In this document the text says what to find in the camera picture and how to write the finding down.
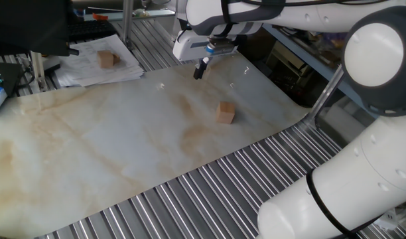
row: paper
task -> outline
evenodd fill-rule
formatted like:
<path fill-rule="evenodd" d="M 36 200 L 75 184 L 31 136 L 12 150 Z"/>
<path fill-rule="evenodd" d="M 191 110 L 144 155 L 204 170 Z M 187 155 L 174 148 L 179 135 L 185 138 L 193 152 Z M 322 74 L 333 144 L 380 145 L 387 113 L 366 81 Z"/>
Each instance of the paper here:
<path fill-rule="evenodd" d="M 70 46 L 79 50 L 79 56 L 60 57 L 61 69 L 56 71 L 61 86 L 90 86 L 138 79 L 143 74 L 139 62 L 117 35 Z M 119 55 L 121 62 L 102 69 L 97 62 L 97 51 L 110 50 Z"/>

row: stain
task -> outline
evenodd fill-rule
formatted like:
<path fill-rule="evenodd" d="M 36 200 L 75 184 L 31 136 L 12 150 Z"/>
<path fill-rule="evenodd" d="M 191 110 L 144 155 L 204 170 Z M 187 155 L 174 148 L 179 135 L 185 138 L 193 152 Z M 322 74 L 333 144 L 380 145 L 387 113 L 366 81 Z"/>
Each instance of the stain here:
<path fill-rule="evenodd" d="M 190 102 L 184 95 L 177 94 L 169 96 L 169 98 L 175 105 L 179 106 L 181 112 L 188 120 L 192 120 L 195 118 L 196 114 L 194 113 Z"/>
<path fill-rule="evenodd" d="M 204 125 L 188 127 L 182 133 L 180 140 L 181 151 L 190 159 L 197 162 L 204 161 L 203 155 L 198 151 L 202 138 L 211 133 Z"/>

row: black strap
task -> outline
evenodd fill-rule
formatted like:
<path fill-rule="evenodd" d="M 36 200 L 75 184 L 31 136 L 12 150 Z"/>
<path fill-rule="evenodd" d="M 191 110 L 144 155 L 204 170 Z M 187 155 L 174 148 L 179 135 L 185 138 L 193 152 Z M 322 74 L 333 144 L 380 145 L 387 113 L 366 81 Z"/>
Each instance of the black strap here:
<path fill-rule="evenodd" d="M 222 16 L 224 16 L 224 22 L 227 24 L 225 29 L 222 31 L 221 34 L 215 35 L 215 37 L 226 37 L 228 33 L 230 33 L 232 26 L 234 23 L 231 22 L 230 17 L 230 10 L 228 9 L 228 2 L 230 0 L 221 0 L 221 7 L 222 7 Z"/>
<path fill-rule="evenodd" d="M 339 230 L 341 233 L 343 233 L 344 235 L 346 235 L 349 239 L 356 239 L 358 238 L 358 236 L 349 231 L 347 228 L 345 228 L 332 214 L 331 212 L 328 210 L 327 206 L 323 203 L 320 195 L 318 194 L 318 192 L 316 191 L 315 185 L 314 185 L 314 181 L 312 179 L 312 173 L 314 172 L 314 169 L 311 170 L 307 175 L 306 175 L 306 181 L 308 183 L 308 187 L 310 190 L 311 195 L 314 197 L 315 202 L 317 203 L 317 205 L 319 206 L 320 210 L 322 211 L 322 213 L 324 213 L 325 217 L 327 217 L 327 219 L 331 222 L 331 224 L 333 224 L 333 226 L 335 226 L 337 228 L 337 230 Z"/>

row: black cable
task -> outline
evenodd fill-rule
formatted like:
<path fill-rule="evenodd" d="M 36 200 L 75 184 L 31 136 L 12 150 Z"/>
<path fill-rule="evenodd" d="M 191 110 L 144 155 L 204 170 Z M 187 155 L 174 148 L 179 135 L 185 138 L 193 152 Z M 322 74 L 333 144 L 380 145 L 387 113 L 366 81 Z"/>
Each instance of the black cable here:
<path fill-rule="evenodd" d="M 23 89 L 23 88 L 27 87 L 30 83 L 32 83 L 33 80 L 35 80 L 35 76 L 32 76 L 28 82 L 17 85 L 17 89 Z"/>
<path fill-rule="evenodd" d="M 258 6 L 277 6 L 277 7 L 302 7 L 302 6 L 312 6 L 312 5 L 322 5 L 322 4 L 349 4 L 349 2 L 353 1 L 361 1 L 361 0 L 316 0 L 316 1 L 306 1 L 306 2 L 295 2 L 295 3 L 264 3 L 264 2 L 257 2 L 252 0 L 241 0 L 243 3 L 258 5 Z M 367 2 L 367 3 L 354 3 L 354 5 L 367 5 L 367 4 L 374 4 L 374 3 L 381 3 L 387 0 L 378 0 L 376 2 Z"/>
<path fill-rule="evenodd" d="M 339 3 L 342 5 L 349 5 L 349 6 L 360 6 L 360 5 L 369 5 L 369 4 L 376 4 L 376 3 L 383 3 L 388 0 L 377 0 L 377 1 L 370 1 L 366 3 Z"/>

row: metal frame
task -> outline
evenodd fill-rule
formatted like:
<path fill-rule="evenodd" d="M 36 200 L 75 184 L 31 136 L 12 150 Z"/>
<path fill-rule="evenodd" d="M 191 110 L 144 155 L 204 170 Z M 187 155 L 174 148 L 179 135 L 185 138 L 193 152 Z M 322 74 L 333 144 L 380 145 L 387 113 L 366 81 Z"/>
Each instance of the metal frame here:
<path fill-rule="evenodd" d="M 132 25 L 132 11 L 134 0 L 123 0 L 123 34 L 122 41 L 125 46 L 131 50 L 131 25 Z"/>
<path fill-rule="evenodd" d="M 315 102 L 315 105 L 310 110 L 309 114 L 306 115 L 304 121 L 306 123 L 314 123 L 316 127 L 318 127 L 318 116 L 322 109 L 324 109 L 325 105 L 331 98 L 331 95 L 337 90 L 337 87 L 343 80 L 344 71 L 342 65 L 339 65 L 336 72 L 334 73 L 333 77 L 322 91 L 320 97 Z"/>

